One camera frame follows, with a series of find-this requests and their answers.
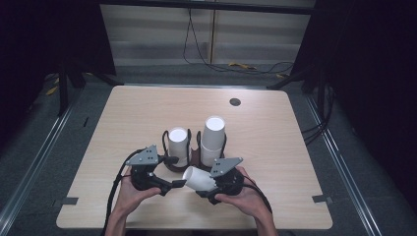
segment table surface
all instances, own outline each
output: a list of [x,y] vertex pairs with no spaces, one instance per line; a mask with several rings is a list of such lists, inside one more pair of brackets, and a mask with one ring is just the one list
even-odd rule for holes
[[[231,105],[231,98],[240,99],[241,104]],[[150,145],[163,154],[162,134],[173,127],[191,129],[191,146],[196,149],[197,132],[203,131],[211,115],[225,120],[224,154],[244,158],[240,165],[267,196],[276,228],[331,228],[328,206],[313,202],[313,196],[323,193],[285,92],[126,86],[114,88],[108,98],[68,193],[78,202],[62,206],[57,225],[101,228],[112,182],[126,157]],[[163,164],[154,173],[167,181],[182,177]],[[184,187],[142,202],[129,215],[127,227],[248,229],[256,225],[234,206],[213,206]]]

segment electrical cable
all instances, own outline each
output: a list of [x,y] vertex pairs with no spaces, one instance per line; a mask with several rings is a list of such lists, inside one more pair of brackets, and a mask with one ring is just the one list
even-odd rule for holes
[[328,115],[326,116],[326,118],[317,126],[310,128],[306,131],[302,131],[302,133],[308,133],[311,131],[314,131],[315,129],[319,128],[318,131],[316,131],[315,133],[313,133],[313,135],[310,135],[309,137],[305,138],[304,141],[306,142],[306,146],[308,146],[310,143],[312,143],[319,135],[322,134],[322,132],[326,129],[326,127],[328,126],[328,121],[330,119],[331,116],[331,111],[332,111],[332,107],[333,107],[333,103],[334,103],[334,92],[332,89],[330,89],[330,86],[328,85]]
[[[267,71],[242,71],[242,70],[233,70],[233,69],[224,68],[224,67],[221,67],[221,66],[216,66],[216,65],[213,65],[213,64],[209,64],[204,59],[203,54],[200,50],[199,42],[198,42],[197,36],[196,36],[196,31],[194,29],[193,19],[191,17],[191,9],[188,9],[188,15],[189,15],[189,21],[188,21],[188,26],[187,26],[187,34],[186,34],[186,38],[185,38],[185,42],[184,42],[183,58],[190,65],[205,65],[208,68],[210,68],[214,71],[217,71],[217,72],[236,72],[236,73],[242,73],[242,74],[247,74],[247,75],[264,75],[264,74],[283,73],[283,72],[288,71],[289,69],[291,69],[294,65],[293,62],[278,62],[278,63],[275,63],[274,65],[272,65],[272,67],[269,68],[269,70],[267,70]],[[189,36],[189,32],[190,32],[190,27],[191,27],[191,30],[193,32],[194,41],[196,42],[197,51],[199,52],[200,59],[203,61],[203,63],[192,63],[189,60],[187,60],[187,58],[185,56],[186,49],[187,49],[188,36]],[[272,71],[273,68],[275,68],[277,65],[282,65],[282,64],[290,64],[290,65],[283,70],[274,71],[274,72]]]
[[255,183],[255,181],[253,181],[251,178],[249,178],[248,176],[243,176],[245,177],[247,180],[251,181],[251,183],[258,189],[258,194],[260,194],[261,198],[263,199],[265,205],[267,206],[267,208],[269,209],[270,213],[272,213],[272,207],[270,206],[270,203],[267,199],[267,196],[264,195],[264,193],[261,191],[261,189],[258,187],[257,183]]
[[142,150],[143,149],[135,150],[134,152],[132,152],[126,158],[126,160],[123,162],[122,166],[120,167],[119,172],[117,173],[117,176],[116,176],[115,180],[113,181],[113,187],[111,188],[110,195],[108,196],[108,200],[107,200],[107,212],[106,212],[106,216],[105,216],[104,227],[103,227],[103,230],[101,231],[101,234],[100,234],[101,236],[105,235],[105,231],[107,229],[108,218],[110,217],[111,207],[113,205],[113,199],[114,199],[114,195],[116,193],[117,186],[119,185],[119,182],[120,182],[120,180],[122,180],[122,178],[130,176],[130,175],[126,175],[126,176],[122,175],[122,171],[126,166],[126,161],[128,161],[130,158],[132,158],[132,156],[141,152]]

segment dark background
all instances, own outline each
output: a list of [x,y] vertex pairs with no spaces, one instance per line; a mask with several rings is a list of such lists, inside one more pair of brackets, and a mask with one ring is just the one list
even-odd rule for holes
[[73,58],[115,74],[98,4],[0,1],[0,147],[18,129],[44,78]]
[[338,12],[312,17],[294,72],[304,90],[324,73],[353,131],[417,212],[417,21],[415,1],[321,1]]

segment black mount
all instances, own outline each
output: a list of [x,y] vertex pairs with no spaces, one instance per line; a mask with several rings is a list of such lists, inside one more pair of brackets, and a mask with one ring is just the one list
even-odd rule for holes
[[196,193],[202,198],[207,198],[213,205],[220,203],[220,201],[214,198],[216,194],[229,196],[240,194],[245,178],[235,166],[242,161],[243,158],[241,157],[216,159],[211,169],[210,177],[215,180],[217,188],[211,191],[196,191]]
[[131,165],[132,184],[137,190],[147,190],[153,187],[160,189],[160,194],[165,196],[171,189],[182,188],[186,180],[174,180],[171,183],[158,178],[153,170],[160,163],[175,164],[178,157],[160,156],[157,154],[156,146],[150,146],[135,154],[126,161],[126,165]]

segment white cup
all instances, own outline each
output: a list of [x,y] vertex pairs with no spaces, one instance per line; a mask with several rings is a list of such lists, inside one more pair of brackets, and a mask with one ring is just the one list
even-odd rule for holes
[[205,165],[207,167],[212,167],[212,165],[214,164],[214,160],[217,159],[217,158],[220,158],[220,155],[221,155],[221,149],[210,150],[210,149],[206,148],[203,144],[202,144],[201,151],[202,151],[201,152],[201,154],[202,154],[202,163],[203,163],[203,165]]
[[224,126],[223,118],[219,116],[210,116],[206,120],[205,129],[203,130],[202,144],[209,150],[218,150],[223,147],[224,143]]
[[169,131],[168,135],[168,154],[169,156],[177,156],[179,158],[176,167],[187,165],[187,131],[181,127],[175,127]]
[[211,191],[216,188],[215,181],[209,177],[209,173],[194,166],[185,170],[183,180],[187,180],[185,185],[195,191]]

